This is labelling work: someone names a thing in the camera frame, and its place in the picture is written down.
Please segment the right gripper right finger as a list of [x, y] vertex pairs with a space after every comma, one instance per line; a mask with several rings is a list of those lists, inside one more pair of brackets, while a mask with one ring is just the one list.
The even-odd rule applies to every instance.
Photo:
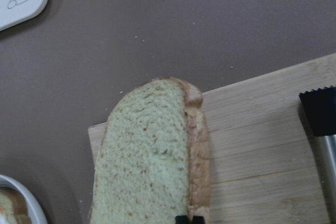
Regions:
[[205, 219], [203, 216], [193, 216], [192, 224], [205, 224]]

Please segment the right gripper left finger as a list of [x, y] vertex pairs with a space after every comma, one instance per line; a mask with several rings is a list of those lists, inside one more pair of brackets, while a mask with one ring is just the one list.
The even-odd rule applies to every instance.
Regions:
[[188, 224], [188, 216], [180, 215], [175, 217], [175, 224]]

